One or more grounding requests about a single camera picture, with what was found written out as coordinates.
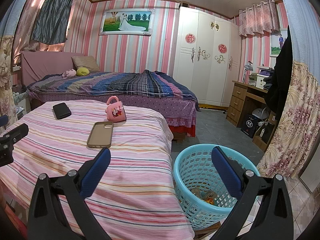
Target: green grass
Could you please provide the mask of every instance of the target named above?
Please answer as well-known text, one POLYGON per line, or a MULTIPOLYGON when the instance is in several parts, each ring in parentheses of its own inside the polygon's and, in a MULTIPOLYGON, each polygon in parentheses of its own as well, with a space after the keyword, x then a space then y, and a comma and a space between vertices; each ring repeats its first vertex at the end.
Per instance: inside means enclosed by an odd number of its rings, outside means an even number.
POLYGON ((272 47, 271 48, 271 55, 279 55, 280 53, 280 47, 272 47))
MULTIPOLYGON (((128 23, 132 26, 140 26, 145 27, 146 30, 149 28, 149 21, 128 21, 128 23)), ((115 23, 104 23, 103 25, 103 31, 104 32, 114 32, 114 31, 120 31, 119 30, 120 22, 115 23)))

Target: striped tablecloth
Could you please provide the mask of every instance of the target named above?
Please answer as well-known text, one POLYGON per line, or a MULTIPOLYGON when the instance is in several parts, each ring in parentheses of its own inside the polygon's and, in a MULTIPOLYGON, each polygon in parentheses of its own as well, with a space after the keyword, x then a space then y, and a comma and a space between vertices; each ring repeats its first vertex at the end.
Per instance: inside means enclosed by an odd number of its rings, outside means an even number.
MULTIPOLYGON (((22 123, 29 134, 14 145, 14 162, 0 168, 0 178, 29 207, 39 174, 50 177, 78 170, 99 152, 86 146, 95 122, 106 121, 106 105, 94 100, 66 101, 72 115, 56 120, 47 102, 10 126, 22 123)), ((113 240, 191 240, 194 233, 172 182, 172 133, 164 117, 151 109, 125 106, 126 122, 115 123, 111 163, 95 192, 86 199, 113 240)), ((72 229, 80 233, 66 198, 61 203, 72 229)))

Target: bride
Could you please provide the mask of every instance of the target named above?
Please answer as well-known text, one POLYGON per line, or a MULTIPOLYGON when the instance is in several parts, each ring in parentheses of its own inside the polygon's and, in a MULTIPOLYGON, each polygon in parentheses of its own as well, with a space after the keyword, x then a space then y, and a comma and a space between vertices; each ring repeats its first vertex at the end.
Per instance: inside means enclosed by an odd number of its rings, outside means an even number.
POLYGON ((139 26, 132 26, 131 24, 129 24, 127 22, 127 15, 125 14, 124 17, 123 17, 123 20, 120 24, 120 28, 119 30, 121 31, 140 31, 140 32, 143 32, 146 30, 145 27, 139 27, 139 26))

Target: yellow plush toy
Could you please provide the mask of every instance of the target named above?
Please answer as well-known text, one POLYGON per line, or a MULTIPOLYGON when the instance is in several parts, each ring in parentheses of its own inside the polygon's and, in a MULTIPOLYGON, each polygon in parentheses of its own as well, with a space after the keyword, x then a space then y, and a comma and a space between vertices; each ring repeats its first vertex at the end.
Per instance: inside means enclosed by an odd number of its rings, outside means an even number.
POLYGON ((89 74, 89 70, 85 67, 80 67, 77 69, 77 76, 86 76, 89 74))

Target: pink mug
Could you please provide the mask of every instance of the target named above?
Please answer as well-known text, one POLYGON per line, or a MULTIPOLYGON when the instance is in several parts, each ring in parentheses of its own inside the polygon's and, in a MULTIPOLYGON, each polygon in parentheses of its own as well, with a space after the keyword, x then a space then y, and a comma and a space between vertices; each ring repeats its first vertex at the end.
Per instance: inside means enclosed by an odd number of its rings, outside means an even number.
POLYGON ((106 109, 107 119, 111 122, 121 122, 127 120, 125 116, 123 104, 116 96, 109 97, 107 101, 107 109, 106 109), (110 104, 111 100, 115 99, 116 102, 110 104))

